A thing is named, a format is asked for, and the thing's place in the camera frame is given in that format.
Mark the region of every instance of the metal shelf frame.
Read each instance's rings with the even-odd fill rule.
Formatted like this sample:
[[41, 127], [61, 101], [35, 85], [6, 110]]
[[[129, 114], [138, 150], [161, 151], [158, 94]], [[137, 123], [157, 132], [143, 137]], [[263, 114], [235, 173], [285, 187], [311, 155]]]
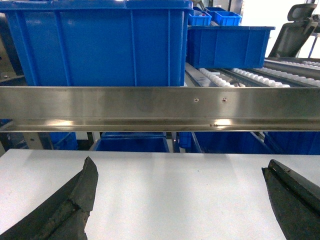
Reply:
[[1, 132], [319, 131], [314, 87], [0, 87]]

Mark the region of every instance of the black rubber piece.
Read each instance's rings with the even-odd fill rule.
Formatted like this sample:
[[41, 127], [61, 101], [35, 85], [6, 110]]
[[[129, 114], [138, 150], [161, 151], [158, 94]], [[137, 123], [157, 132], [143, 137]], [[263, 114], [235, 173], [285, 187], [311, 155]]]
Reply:
[[320, 239], [320, 187], [276, 160], [262, 168], [272, 210], [287, 240]]
[[316, 7], [316, 4], [305, 3], [294, 5], [290, 9], [287, 19], [295, 22], [282, 26], [269, 57], [296, 57], [318, 26], [312, 19], [312, 12]]
[[98, 171], [87, 157], [83, 169], [29, 215], [0, 235], [0, 240], [87, 240]]

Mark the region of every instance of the white wall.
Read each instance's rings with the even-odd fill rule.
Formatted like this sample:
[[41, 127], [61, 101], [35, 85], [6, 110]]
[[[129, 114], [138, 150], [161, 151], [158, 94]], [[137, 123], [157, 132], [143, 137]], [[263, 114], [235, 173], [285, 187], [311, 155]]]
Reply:
[[287, 15], [290, 8], [303, 3], [305, 3], [304, 0], [245, 0], [242, 26], [275, 27], [275, 30], [270, 33], [271, 38], [266, 48], [265, 55], [268, 56], [282, 25], [288, 22]]

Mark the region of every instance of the metal frame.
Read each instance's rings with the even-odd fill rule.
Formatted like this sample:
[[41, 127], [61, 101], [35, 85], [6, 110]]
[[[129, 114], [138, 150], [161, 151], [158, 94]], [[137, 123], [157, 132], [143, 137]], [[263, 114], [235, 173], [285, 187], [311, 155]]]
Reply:
[[316, 62], [320, 63], [319, 58], [303, 58], [303, 57], [267, 57], [265, 60], [272, 60], [272, 61], [277, 61], [277, 62], [294, 62], [294, 63], [299, 63], [302, 64], [304, 61], [307, 62]]
[[263, 66], [269, 69], [279, 70], [289, 74], [296, 74], [299, 76], [304, 76], [306, 78], [312, 78], [315, 80], [319, 80], [320, 78], [320, 69], [318, 67], [313, 67], [313, 66], [297, 67], [295, 65], [290, 65], [284, 62], [267, 60], [267, 59], [264, 61]]
[[313, 43], [312, 43], [312, 47], [310, 49], [308, 58], [311, 58], [312, 52], [314, 51], [315, 45], [317, 43], [318, 38], [320, 38], [320, 33], [312, 33], [311, 36], [314, 37]]
[[2, 145], [2, 142], [0, 141], [0, 157], [6, 153], [6, 150], [4, 146]]
[[319, 131], [319, 88], [0, 87], [1, 132]]

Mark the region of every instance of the metal bar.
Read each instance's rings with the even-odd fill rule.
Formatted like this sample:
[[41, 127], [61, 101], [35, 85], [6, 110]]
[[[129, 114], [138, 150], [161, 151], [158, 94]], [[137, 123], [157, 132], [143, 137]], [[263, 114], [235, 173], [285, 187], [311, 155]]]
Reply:
[[0, 67], [2, 72], [15, 72], [17, 75], [24, 74], [14, 41], [12, 39], [8, 21], [4, 13], [0, 13]]
[[27, 82], [24, 75], [19, 75], [0, 80], [0, 86], [27, 86]]
[[2, 146], [2, 142], [0, 141], [0, 157], [6, 153], [4, 146]]
[[269, 69], [275, 69], [289, 74], [295, 74], [299, 76], [304, 76], [306, 78], [312, 78], [315, 80], [318, 80], [320, 78], [319, 68], [312, 66], [295, 66], [272, 60], [265, 60], [263, 66]]
[[235, 73], [231, 70], [227, 70], [227, 69], [218, 69], [218, 70], [219, 70], [219, 72], [223, 73], [224, 75], [226, 75], [226, 76], [232, 78], [233, 80], [236, 80], [237, 82], [242, 83], [246, 86], [249, 86], [249, 87], [269, 87], [269, 85], [267, 85], [267, 84], [254, 81], [249, 77]]
[[312, 47], [311, 47], [311, 49], [310, 49], [308, 58], [311, 57], [311, 54], [312, 54], [312, 52], [314, 51], [315, 45], [316, 45], [316, 43], [317, 43], [317, 40], [318, 40], [318, 37], [317, 37], [317, 36], [314, 36], [314, 41], [313, 41]]
[[191, 77], [187, 72], [184, 73], [184, 87], [199, 87], [198, 84], [195, 85], [195, 82], [191, 80]]
[[192, 140], [194, 141], [194, 146], [193, 146], [193, 148], [194, 148], [195, 152], [196, 152], [196, 153], [199, 153], [199, 154], [202, 153], [202, 150], [201, 150], [201, 147], [200, 147], [200, 145], [199, 145], [199, 143], [198, 143], [198, 139], [197, 139], [197, 137], [196, 137], [195, 132], [192, 131], [192, 132], [191, 132], [191, 135], [192, 135]]
[[93, 135], [93, 133], [92, 133], [91, 131], [88, 131], [86, 134], [87, 134], [87, 136], [88, 136], [89, 146], [94, 145], [94, 143], [95, 143], [96, 141], [94, 140], [94, 135]]
[[293, 62], [293, 63], [298, 63], [298, 64], [302, 64], [304, 61], [320, 63], [320, 59], [318, 59], [318, 58], [267, 57], [266, 60], [272, 60], [272, 61], [277, 61], [277, 62], [282, 62], [282, 61], [283, 62]]
[[185, 72], [188, 74], [193, 84], [197, 87], [218, 87], [218, 85], [213, 83], [209, 78], [195, 69], [189, 63], [185, 64]]
[[0, 132], [0, 142], [5, 151], [14, 147], [12, 142], [9, 140], [8, 134], [5, 132]]
[[0, 132], [320, 130], [320, 89], [0, 87]]
[[245, 71], [251, 72], [253, 74], [257, 74], [260, 76], [263, 76], [264, 78], [270, 78], [273, 80], [276, 80], [277, 82], [281, 82], [283, 84], [289, 84], [291, 87], [309, 87], [309, 88], [317, 88], [317, 86], [308, 84], [306, 82], [301, 82], [301, 81], [295, 81], [292, 79], [288, 79], [283, 76], [278, 76], [269, 72], [265, 71], [260, 71], [258, 69], [244, 69]]
[[23, 133], [26, 144], [29, 149], [42, 150], [53, 149], [53, 144], [51, 142], [51, 137], [48, 132], [24, 132]]
[[29, 149], [34, 150], [42, 150], [44, 147], [42, 146], [41, 139], [38, 133], [36, 132], [24, 132], [23, 133], [26, 144]]
[[99, 139], [101, 139], [100, 132], [98, 132], [98, 131], [92, 132], [92, 137], [93, 137], [94, 142], [98, 141]]
[[172, 136], [173, 152], [174, 152], [174, 153], [180, 153], [179, 142], [178, 142], [178, 139], [177, 139], [177, 132], [176, 132], [176, 131], [173, 131], [173, 132], [171, 133], [171, 136]]

